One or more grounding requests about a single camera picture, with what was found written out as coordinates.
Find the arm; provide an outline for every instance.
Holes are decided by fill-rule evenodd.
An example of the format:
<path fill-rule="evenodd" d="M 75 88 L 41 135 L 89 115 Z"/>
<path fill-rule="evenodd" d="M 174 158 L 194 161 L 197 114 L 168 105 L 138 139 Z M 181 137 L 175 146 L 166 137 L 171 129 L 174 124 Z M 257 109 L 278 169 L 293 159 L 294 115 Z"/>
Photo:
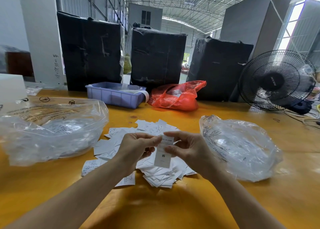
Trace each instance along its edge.
<path fill-rule="evenodd" d="M 194 171 L 208 179 L 218 190 L 240 229 L 285 228 L 246 189 L 222 170 L 200 134 L 166 132 L 180 140 L 166 152 L 183 159 Z"/>
<path fill-rule="evenodd" d="M 153 146 L 160 142 L 161 137 L 149 134 L 126 134 L 119 151 L 109 162 L 26 213 L 5 229 L 78 229 L 111 189 L 134 171 L 138 160 L 150 156 L 154 151 Z"/>

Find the black plastic wrap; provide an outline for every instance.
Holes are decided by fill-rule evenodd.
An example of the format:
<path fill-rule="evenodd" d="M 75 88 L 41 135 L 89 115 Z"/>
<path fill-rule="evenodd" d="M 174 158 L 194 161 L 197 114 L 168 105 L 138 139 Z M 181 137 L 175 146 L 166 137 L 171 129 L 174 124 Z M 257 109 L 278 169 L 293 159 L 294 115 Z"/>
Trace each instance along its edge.
<path fill-rule="evenodd" d="M 121 83 L 124 28 L 121 24 L 58 12 L 68 90 L 87 91 L 99 82 Z"/>
<path fill-rule="evenodd" d="M 212 38 L 197 39 L 186 81 L 207 81 L 198 100 L 228 101 L 253 45 Z"/>
<path fill-rule="evenodd" d="M 133 28 L 131 83 L 151 90 L 161 85 L 178 84 L 186 34 Z"/>

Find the yellow table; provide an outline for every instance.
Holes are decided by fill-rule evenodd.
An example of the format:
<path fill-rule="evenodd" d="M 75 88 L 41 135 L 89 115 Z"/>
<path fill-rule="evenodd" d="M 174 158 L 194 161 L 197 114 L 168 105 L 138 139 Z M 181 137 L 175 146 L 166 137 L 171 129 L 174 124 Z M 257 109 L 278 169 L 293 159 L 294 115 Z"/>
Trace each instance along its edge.
<path fill-rule="evenodd" d="M 41 91 L 38 96 L 85 98 L 86 93 Z M 110 127 L 137 127 L 134 123 L 137 119 L 149 122 L 162 119 L 181 130 L 199 132 L 200 117 L 211 114 L 258 124 L 284 151 L 284 161 L 276 167 L 271 179 L 241 183 L 287 228 L 320 227 L 319 130 L 283 114 L 252 112 L 249 105 L 241 103 L 199 102 L 199 109 L 194 112 L 154 108 L 144 103 L 135 110 L 108 108 L 110 121 L 103 134 Z M 90 150 L 76 158 L 13 167 L 0 151 L 0 228 L 80 179 L 84 162 L 93 158 Z M 136 185 L 113 189 L 81 228 L 187 229 L 237 228 L 237 225 L 214 186 L 200 175 L 184 177 L 172 189 L 160 189 L 151 187 L 137 171 Z"/>

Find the plastic tray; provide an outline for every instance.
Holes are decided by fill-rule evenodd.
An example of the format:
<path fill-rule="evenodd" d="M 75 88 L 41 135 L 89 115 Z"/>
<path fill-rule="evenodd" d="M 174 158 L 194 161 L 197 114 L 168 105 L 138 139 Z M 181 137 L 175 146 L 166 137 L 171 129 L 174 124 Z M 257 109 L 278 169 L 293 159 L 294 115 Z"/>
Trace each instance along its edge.
<path fill-rule="evenodd" d="M 118 90 L 110 90 L 108 88 L 121 87 L 122 84 L 112 82 L 100 82 L 96 84 L 87 85 L 87 92 L 89 99 L 97 99 L 103 101 L 105 104 L 122 106 L 126 108 L 136 109 L 138 105 L 143 101 L 143 93 L 126 93 Z"/>

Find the fan grille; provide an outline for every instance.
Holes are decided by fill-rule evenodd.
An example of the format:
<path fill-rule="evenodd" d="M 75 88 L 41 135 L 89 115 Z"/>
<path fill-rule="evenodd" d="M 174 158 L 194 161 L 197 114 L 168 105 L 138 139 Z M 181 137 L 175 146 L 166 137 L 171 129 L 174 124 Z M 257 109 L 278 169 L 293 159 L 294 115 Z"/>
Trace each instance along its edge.
<path fill-rule="evenodd" d="M 238 89 L 241 97 L 263 110 L 282 110 L 304 100 L 315 83 L 315 67 L 312 62 L 290 50 L 263 53 L 249 61 L 243 69 Z M 305 64 L 313 73 L 308 75 Z"/>

